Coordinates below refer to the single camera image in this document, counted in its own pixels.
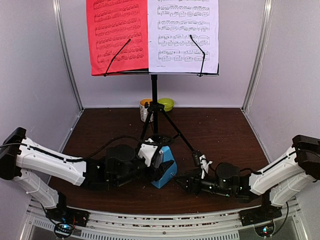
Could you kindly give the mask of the blue metronome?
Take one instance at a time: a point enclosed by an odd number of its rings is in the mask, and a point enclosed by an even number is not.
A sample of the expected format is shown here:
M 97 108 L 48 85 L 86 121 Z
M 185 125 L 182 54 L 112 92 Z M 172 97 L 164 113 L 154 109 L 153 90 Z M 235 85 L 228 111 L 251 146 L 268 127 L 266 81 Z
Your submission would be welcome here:
M 173 165 L 165 172 L 162 178 L 158 181 L 152 181 L 152 185 L 158 189 L 161 189 L 165 184 L 167 184 L 177 173 L 178 167 L 172 151 L 169 146 L 163 146 L 161 148 L 164 152 L 163 162 L 174 160 Z

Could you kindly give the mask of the white sheet music paper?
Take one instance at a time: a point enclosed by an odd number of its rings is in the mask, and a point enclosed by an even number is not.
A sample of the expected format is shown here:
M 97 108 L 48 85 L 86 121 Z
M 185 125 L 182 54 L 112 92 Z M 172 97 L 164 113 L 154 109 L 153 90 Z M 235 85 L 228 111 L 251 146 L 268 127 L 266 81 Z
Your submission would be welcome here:
M 149 0 L 148 70 L 219 73 L 219 1 Z

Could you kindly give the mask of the red sheet music paper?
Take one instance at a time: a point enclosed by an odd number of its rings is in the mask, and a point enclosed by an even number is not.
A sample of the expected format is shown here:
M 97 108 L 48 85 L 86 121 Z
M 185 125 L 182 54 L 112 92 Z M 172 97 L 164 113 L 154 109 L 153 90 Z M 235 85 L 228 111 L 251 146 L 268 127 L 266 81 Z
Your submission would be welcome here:
M 146 0 L 88 0 L 86 21 L 93 76 L 148 68 Z

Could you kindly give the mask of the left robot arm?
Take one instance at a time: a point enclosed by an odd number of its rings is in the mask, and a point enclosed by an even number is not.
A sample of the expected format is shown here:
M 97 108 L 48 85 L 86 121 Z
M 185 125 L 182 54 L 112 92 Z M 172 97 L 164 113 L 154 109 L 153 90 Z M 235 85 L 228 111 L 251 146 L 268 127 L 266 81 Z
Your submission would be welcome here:
M 0 146 L 0 177 L 16 181 L 27 194 L 36 198 L 61 222 L 72 218 L 66 196 L 50 188 L 33 171 L 60 178 L 89 190 L 120 187 L 145 176 L 156 188 L 162 188 L 177 173 L 177 163 L 168 137 L 139 140 L 136 149 L 119 144 L 113 138 L 87 157 L 75 157 L 43 147 L 26 137 L 18 127 Z

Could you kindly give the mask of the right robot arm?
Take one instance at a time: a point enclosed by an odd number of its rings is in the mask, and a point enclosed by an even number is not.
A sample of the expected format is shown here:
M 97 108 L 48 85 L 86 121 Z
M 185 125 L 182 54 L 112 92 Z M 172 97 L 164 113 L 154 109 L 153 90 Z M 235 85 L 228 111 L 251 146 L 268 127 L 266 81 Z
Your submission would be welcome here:
M 188 194 L 207 192 L 243 202 L 266 194 L 268 201 L 256 210 L 261 221 L 268 220 L 276 208 L 320 179 L 320 140 L 305 135 L 296 135 L 292 145 L 277 160 L 257 171 L 249 168 L 246 175 L 241 174 L 239 167 L 221 162 L 214 176 L 210 176 L 210 162 L 203 156 L 200 159 L 199 168 L 174 178 L 181 188 Z

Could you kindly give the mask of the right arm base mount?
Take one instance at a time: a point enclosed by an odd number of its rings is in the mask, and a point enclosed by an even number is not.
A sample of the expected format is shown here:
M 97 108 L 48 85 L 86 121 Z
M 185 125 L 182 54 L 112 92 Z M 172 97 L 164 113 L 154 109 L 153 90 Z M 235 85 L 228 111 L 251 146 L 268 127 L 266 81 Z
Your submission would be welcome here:
M 253 226 L 255 233 L 262 238 L 268 238 L 276 232 L 274 220 L 281 216 L 282 211 L 279 209 L 262 210 L 259 207 L 239 212 L 242 226 Z

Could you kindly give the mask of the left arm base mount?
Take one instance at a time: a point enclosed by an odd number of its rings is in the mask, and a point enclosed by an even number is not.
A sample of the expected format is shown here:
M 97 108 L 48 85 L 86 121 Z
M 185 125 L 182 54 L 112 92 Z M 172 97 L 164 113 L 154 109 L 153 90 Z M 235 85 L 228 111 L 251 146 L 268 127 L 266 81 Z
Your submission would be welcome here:
M 45 216 L 53 223 L 53 232 L 60 238 L 70 237 L 76 227 L 86 227 L 90 213 L 85 210 L 67 208 L 65 212 L 46 209 Z

